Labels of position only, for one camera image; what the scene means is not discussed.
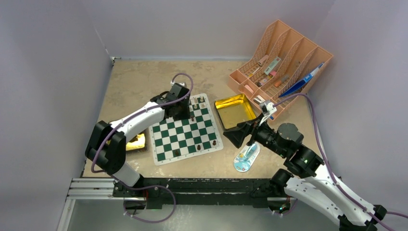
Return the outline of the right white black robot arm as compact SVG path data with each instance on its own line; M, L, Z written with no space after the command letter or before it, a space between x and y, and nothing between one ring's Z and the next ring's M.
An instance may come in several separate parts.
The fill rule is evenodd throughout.
M240 148L247 136L249 143L257 142L284 158L270 180L274 195L294 197L309 205L335 224L341 231L375 231L387 210L373 205L352 192L328 169L328 164L313 150L303 145L301 134L292 123L283 123L272 129L260 119L242 122L223 132Z

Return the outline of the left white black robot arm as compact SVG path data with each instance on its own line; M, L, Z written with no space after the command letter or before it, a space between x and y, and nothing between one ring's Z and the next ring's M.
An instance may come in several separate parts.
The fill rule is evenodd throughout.
M85 157L122 182L130 196L141 195L144 177L126 162L126 145L153 124L168 118L189 118L190 95L190 89L175 83L169 91L152 97L132 114L112 123L99 121L92 131Z

